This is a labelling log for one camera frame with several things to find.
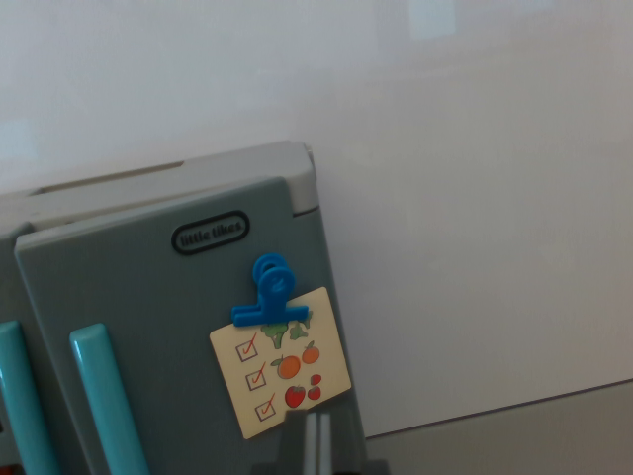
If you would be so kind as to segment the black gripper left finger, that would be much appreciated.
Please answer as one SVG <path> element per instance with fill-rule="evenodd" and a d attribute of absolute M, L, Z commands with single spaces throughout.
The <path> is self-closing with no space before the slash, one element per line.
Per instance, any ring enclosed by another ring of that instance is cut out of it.
<path fill-rule="evenodd" d="M 279 448 L 279 473 L 317 474 L 317 415 L 290 411 L 283 423 Z"/>

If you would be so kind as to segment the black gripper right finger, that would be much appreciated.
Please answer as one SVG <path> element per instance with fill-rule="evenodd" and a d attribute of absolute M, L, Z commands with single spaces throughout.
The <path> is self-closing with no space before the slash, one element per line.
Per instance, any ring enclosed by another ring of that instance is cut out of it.
<path fill-rule="evenodd" d="M 361 433 L 347 412 L 321 413 L 318 419 L 318 473 L 360 474 Z"/>

